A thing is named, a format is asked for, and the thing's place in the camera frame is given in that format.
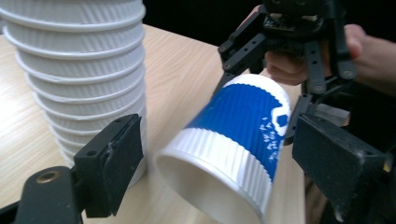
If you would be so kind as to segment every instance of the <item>blue and white cup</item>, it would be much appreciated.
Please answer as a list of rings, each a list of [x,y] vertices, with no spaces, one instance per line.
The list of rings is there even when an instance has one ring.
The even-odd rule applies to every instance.
[[[272,79],[241,75],[154,155],[167,183],[222,223],[263,223],[290,118]]]

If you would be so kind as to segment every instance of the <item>stack of cups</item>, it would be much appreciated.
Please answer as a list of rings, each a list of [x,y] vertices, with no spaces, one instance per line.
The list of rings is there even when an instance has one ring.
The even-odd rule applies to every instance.
[[[146,150],[145,12],[141,0],[0,0],[4,34],[69,166],[112,120],[133,113]],[[145,169],[141,161],[131,184]]]

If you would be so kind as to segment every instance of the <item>blue label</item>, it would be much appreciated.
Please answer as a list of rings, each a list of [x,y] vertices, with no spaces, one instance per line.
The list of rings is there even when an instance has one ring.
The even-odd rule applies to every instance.
[[[288,124],[288,114],[272,118],[273,109],[281,106],[267,91],[233,84],[221,89],[187,128],[206,129],[231,138],[254,155],[273,180],[283,140],[273,120],[277,127]]]

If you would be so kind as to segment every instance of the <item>forearm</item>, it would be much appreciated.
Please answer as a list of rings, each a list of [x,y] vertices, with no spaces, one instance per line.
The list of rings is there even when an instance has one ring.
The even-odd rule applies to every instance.
[[[356,80],[396,98],[396,44],[366,36],[363,54],[354,60]]]

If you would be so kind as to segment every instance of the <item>light wood tabletop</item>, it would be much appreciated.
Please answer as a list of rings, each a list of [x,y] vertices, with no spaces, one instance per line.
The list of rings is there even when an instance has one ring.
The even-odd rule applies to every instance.
[[[218,223],[170,189],[150,159],[212,96],[222,75],[217,47],[146,25],[145,30],[148,169],[127,190],[116,217],[84,223]],[[20,199],[30,175],[65,165],[15,52],[0,36],[0,207]],[[299,87],[283,87],[295,104]],[[290,147],[283,147],[268,207],[267,224],[304,223],[304,175]]]

